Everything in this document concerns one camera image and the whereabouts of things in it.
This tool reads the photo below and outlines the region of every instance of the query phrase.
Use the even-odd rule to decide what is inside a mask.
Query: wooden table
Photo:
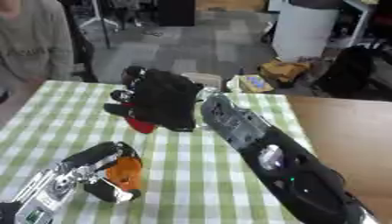
[[[0,105],[0,127],[34,89]],[[392,223],[392,103],[288,97],[318,157],[341,172],[348,189]]]

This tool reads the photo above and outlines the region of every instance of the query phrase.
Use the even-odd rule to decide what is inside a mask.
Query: person
[[[17,92],[73,69],[67,20],[57,0],[0,0],[0,85]]]

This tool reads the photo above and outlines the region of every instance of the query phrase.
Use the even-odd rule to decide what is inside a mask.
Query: white cabinet
[[[288,0],[269,0],[268,11],[280,11],[283,2]]]
[[[338,16],[337,10],[314,10],[283,3],[273,47],[282,61],[320,57]]]

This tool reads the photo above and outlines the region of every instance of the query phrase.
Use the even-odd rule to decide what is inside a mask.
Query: black bag
[[[351,98],[369,82],[375,64],[371,50],[353,46],[343,50],[328,71],[312,87],[332,97]]]
[[[172,131],[193,131],[196,95],[203,85],[178,74],[140,66],[130,66],[124,72],[122,82],[133,93],[128,101],[132,106],[106,103],[107,112],[118,116],[131,114],[138,121]]]

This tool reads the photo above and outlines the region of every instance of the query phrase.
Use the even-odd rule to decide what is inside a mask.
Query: black glove
[[[107,103],[104,106],[107,112],[131,116],[173,131],[193,131],[194,104],[203,85],[195,84],[184,76],[156,69],[130,67],[124,72],[127,71],[129,73],[122,77],[129,91],[116,90],[111,94],[114,100],[126,105]]]
[[[15,214],[22,206],[20,202],[0,203],[0,224],[14,224]]]

